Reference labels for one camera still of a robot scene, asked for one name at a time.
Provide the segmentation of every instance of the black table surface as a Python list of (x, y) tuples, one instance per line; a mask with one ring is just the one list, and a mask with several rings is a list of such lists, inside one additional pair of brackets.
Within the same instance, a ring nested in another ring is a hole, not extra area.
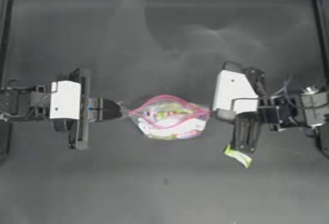
[[(269, 91), (324, 83), (311, 0), (15, 0), (8, 79), (93, 71), (93, 95), (130, 109), (173, 94), (212, 105), (226, 61), (267, 72)], [(250, 169), (222, 154), (233, 127), (192, 140), (143, 137), (130, 118), (91, 125), (67, 149), (49, 122), (16, 124), (0, 166), (0, 222), (328, 223), (329, 161), (299, 129), (264, 127)]]

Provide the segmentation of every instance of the wrinkled plastic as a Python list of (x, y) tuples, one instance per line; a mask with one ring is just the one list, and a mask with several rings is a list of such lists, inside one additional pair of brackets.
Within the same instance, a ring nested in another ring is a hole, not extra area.
[(160, 95), (131, 111), (130, 116), (148, 137), (185, 139), (202, 134), (210, 109), (186, 102), (180, 97)]

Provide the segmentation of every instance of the ziploc bag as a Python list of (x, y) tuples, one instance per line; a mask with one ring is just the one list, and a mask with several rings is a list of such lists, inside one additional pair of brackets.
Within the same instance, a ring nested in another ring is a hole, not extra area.
[(160, 95), (131, 111), (130, 116), (148, 137), (185, 139), (202, 134), (210, 109), (186, 102), (180, 97)]

